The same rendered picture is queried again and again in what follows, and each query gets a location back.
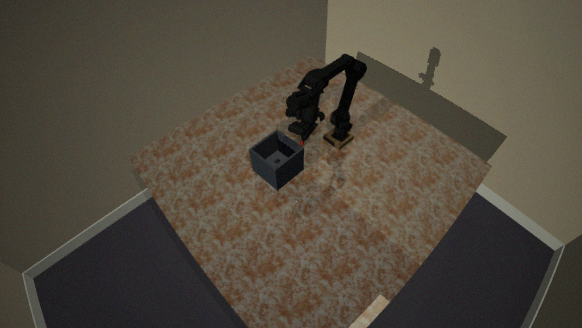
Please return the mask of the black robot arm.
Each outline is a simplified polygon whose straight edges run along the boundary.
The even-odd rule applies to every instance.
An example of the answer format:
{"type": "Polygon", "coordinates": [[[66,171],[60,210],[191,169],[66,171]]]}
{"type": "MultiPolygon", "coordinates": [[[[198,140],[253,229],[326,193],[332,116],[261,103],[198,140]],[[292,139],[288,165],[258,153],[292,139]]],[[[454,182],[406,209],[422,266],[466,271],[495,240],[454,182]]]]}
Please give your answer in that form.
{"type": "Polygon", "coordinates": [[[356,90],[357,82],[362,79],[367,70],[365,63],[354,59],[348,54],[342,54],[340,58],[329,63],[322,69],[315,68],[307,72],[297,89],[300,91],[292,92],[292,95],[286,99],[286,116],[296,117],[300,120],[302,109],[317,108],[319,106],[319,96],[323,94],[323,89],[329,81],[337,74],[345,70],[346,82],[343,87],[343,94],[338,108],[331,113],[330,121],[335,126],[334,138],[342,142],[346,139],[352,129],[353,124],[350,122],[350,104],[356,90]],[[305,85],[313,88],[309,89],[305,85]]]}

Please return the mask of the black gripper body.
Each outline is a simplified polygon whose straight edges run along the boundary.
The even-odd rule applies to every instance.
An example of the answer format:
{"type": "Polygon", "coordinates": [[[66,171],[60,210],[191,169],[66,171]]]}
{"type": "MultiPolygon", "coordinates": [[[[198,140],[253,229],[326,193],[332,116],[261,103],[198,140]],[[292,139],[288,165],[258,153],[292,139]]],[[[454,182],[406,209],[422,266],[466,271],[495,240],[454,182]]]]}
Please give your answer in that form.
{"type": "Polygon", "coordinates": [[[297,135],[303,136],[307,133],[310,125],[314,124],[316,120],[320,118],[320,121],[325,120],[325,114],[320,112],[320,108],[305,108],[302,109],[300,116],[301,121],[294,121],[288,127],[288,131],[293,132],[297,135]]]}

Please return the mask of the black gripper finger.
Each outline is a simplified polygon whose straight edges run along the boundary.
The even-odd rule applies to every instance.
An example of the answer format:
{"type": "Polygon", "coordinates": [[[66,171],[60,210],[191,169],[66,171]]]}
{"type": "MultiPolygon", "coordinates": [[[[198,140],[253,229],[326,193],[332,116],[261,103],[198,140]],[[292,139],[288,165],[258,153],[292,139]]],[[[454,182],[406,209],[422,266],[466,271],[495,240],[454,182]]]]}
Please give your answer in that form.
{"type": "MultiPolygon", "coordinates": [[[[311,133],[314,131],[314,129],[317,127],[317,125],[318,125],[318,123],[316,123],[316,122],[315,122],[313,125],[312,125],[312,124],[310,125],[310,128],[311,128],[312,130],[311,130],[310,134],[308,135],[308,137],[311,135],[311,133]]],[[[308,137],[307,137],[307,139],[308,139],[308,137]]],[[[307,140],[307,139],[306,139],[306,140],[307,140]]]]}
{"type": "Polygon", "coordinates": [[[303,142],[304,142],[304,141],[307,139],[307,137],[308,137],[308,135],[310,134],[311,130],[312,130],[312,129],[311,129],[311,128],[309,128],[309,129],[308,129],[308,131],[307,131],[307,133],[306,133],[306,134],[304,134],[303,136],[301,136],[301,139],[302,139],[302,141],[303,141],[303,142]]]}

